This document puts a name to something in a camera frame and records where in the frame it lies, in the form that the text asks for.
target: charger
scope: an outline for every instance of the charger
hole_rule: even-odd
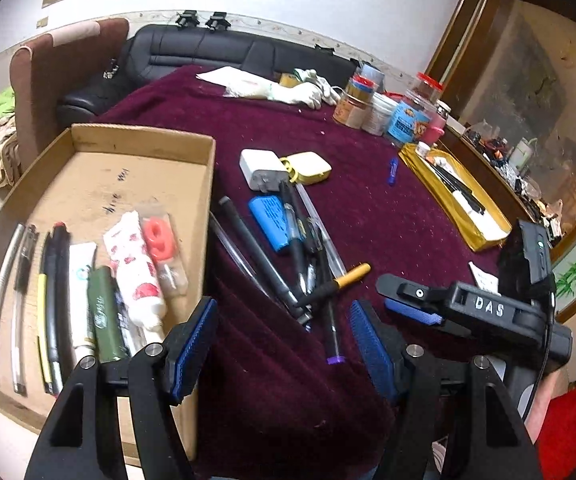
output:
[[[279,183],[288,180],[288,171],[279,157],[269,150],[242,150],[239,168],[252,191],[279,191]]]

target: blue label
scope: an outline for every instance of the blue label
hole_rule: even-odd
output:
[[[409,104],[399,103],[388,126],[388,134],[400,142],[413,142],[423,135],[430,118]]]

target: toothpaste tube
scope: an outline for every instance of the toothpaste tube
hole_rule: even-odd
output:
[[[143,329],[147,344],[162,342],[165,302],[157,269],[143,239],[139,214],[124,213],[119,223],[104,234],[104,244],[130,320]]]
[[[97,244],[89,242],[70,246],[68,290],[70,303],[70,337],[75,350],[75,363],[82,357],[95,355],[95,329],[88,306],[88,275]]]

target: green tube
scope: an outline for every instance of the green tube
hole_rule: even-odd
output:
[[[99,360],[107,363],[128,357],[119,328],[110,267],[99,267],[90,272],[88,304],[95,320]]]

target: purple tablecloth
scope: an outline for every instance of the purple tablecloth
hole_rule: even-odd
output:
[[[388,186],[394,147],[336,124],[332,107],[315,111],[224,98],[223,87],[195,78],[201,72],[207,71],[180,68],[137,90],[100,121],[212,136],[217,141],[213,204],[228,194],[260,240],[247,209],[253,193],[239,170],[241,150],[318,153],[333,170],[325,182],[308,187],[309,195],[346,268],[368,262],[372,272],[339,298],[347,362],[329,366],[318,324],[312,334],[305,332],[241,276],[222,247],[215,248],[206,293],[219,303],[219,329],[199,380],[194,467],[203,476],[242,480],[355,478],[378,462],[393,416],[372,388],[349,330],[352,300],[372,301],[382,319],[435,354],[467,358],[467,345],[385,312],[375,280],[391,272],[425,285],[472,283],[468,262],[495,272],[498,252],[472,253],[404,164],[396,184]],[[218,207],[213,210],[218,216]],[[228,222],[222,223],[237,240]],[[293,283],[290,257],[275,261]]]

